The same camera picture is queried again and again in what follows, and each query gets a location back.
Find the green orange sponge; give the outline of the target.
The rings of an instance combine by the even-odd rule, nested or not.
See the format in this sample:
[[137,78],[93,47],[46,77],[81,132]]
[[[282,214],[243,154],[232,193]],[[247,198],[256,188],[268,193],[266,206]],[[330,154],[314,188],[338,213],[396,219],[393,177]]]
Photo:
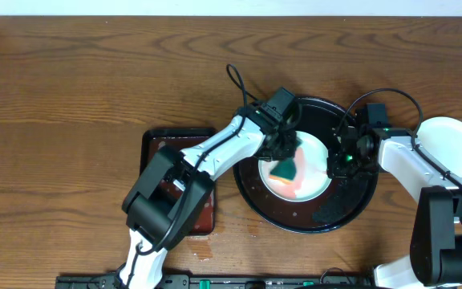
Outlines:
[[297,167],[293,158],[279,161],[269,172],[269,177],[274,180],[291,182],[295,179]]

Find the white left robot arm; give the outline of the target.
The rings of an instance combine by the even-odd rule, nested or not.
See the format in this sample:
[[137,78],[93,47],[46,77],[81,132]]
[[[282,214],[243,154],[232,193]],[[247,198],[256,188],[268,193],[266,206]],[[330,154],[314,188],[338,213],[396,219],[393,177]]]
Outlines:
[[154,288],[167,253],[188,235],[215,181],[239,161],[280,161],[295,153],[294,128],[302,108],[256,102],[240,108],[230,123],[191,148],[160,148],[125,197],[131,244],[117,275],[122,288]]

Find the mint green plate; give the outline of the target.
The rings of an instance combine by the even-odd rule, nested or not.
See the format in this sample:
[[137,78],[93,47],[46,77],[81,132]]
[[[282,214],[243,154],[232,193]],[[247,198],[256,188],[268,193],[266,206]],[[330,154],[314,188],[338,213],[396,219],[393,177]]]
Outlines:
[[297,174],[293,181],[283,182],[270,178],[270,170],[279,161],[259,161],[258,169],[264,186],[285,201],[303,202],[321,195],[330,185],[327,175],[327,147],[308,132],[297,131],[298,147],[294,157]]
[[462,178],[462,122],[437,116],[425,120],[417,132],[423,147],[452,173]]

